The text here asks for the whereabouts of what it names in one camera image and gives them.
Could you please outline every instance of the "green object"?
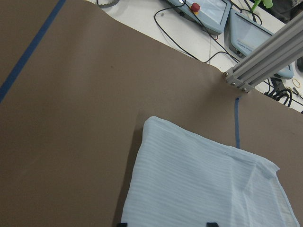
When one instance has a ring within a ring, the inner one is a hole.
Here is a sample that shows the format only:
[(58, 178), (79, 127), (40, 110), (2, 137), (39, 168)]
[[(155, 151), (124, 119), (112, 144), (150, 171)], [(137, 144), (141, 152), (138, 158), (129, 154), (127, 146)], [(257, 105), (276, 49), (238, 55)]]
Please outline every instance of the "green object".
[(263, 2), (263, 5), (268, 9), (268, 8), (271, 8), (273, 7), (273, 1), (272, 0), (255, 0), (255, 4), (251, 7), (252, 11), (255, 10), (255, 8), (258, 6), (258, 4), (260, 2)]

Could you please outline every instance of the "white cloth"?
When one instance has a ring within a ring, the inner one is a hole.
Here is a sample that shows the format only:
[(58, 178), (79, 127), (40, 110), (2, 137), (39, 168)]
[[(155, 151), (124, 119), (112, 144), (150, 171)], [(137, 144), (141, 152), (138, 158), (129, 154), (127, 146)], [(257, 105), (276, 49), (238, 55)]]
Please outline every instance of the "white cloth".
[(128, 227), (299, 227), (267, 159), (151, 117), (121, 222)]

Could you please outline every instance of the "blue line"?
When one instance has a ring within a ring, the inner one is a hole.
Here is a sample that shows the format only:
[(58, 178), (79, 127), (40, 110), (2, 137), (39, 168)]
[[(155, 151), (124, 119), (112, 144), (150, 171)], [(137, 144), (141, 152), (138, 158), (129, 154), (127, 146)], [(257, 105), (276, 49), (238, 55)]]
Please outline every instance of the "blue line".
[(239, 101), (241, 97), (235, 100), (235, 133), (236, 133), (236, 148), (240, 149), (240, 131), (239, 131)]
[(48, 16), (44, 24), (41, 26), (40, 30), (38, 33), (35, 35), (34, 39), (30, 43), (30, 45), (27, 47), (27, 49), (24, 51), (16, 65), (14, 66), (13, 70), (10, 72), (8, 77), (6, 78), (5, 82), (2, 84), (0, 87), (0, 103), (4, 99), (5, 95), (8, 93), (9, 89), (17, 79), (19, 73), (22, 71), (23, 67), (27, 63), (28, 59), (42, 40), (43, 36), (45, 35), (47, 29), (50, 27), (52, 24), (53, 20), (57, 16), (58, 12), (62, 8), (63, 4), (65, 3), (66, 0), (59, 0), (52, 10), (51, 14)]

